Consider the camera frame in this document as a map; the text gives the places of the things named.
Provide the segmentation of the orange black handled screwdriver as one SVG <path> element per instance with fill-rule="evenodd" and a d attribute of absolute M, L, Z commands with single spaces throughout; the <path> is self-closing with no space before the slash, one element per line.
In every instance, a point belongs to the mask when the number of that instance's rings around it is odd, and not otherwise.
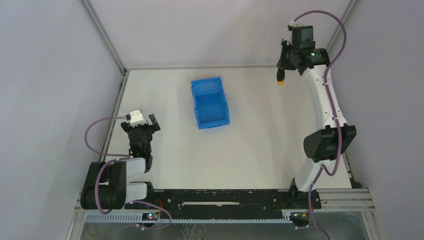
<path fill-rule="evenodd" d="M 283 85 L 284 84 L 284 82 L 285 82 L 285 76 L 286 76 L 285 70 L 279 68 L 277 70 L 277 73 L 276 73 L 276 80 L 277 80 L 277 84 L 278 85 Z"/>

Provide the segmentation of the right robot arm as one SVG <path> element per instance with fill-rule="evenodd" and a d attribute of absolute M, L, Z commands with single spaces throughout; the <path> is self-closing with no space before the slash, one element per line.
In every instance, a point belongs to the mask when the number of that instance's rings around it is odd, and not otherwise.
<path fill-rule="evenodd" d="M 357 134 L 339 107 L 331 81 L 331 60 L 325 48 L 317 48 L 311 25 L 288 25 L 290 40 L 281 41 L 281 54 L 276 64 L 276 80 L 282 85 L 287 71 L 297 71 L 308 86 L 315 113 L 315 131 L 303 140 L 307 160 L 292 180 L 294 198 L 307 195 L 315 188 L 319 176 L 331 162 L 337 170 L 341 155 Z"/>

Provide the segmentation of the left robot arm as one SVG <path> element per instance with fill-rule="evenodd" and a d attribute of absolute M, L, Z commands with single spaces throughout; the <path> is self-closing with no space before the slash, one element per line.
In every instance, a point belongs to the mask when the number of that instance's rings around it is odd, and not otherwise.
<path fill-rule="evenodd" d="M 112 154 L 109 161 L 94 161 L 89 165 L 80 196 L 84 210 L 108 214 L 128 202 L 143 200 L 151 188 L 149 182 L 130 182 L 134 175 L 150 171 L 153 163 L 153 134 L 160 131 L 154 114 L 145 119 L 139 110 L 121 116 L 120 124 L 129 139 L 127 154 Z"/>

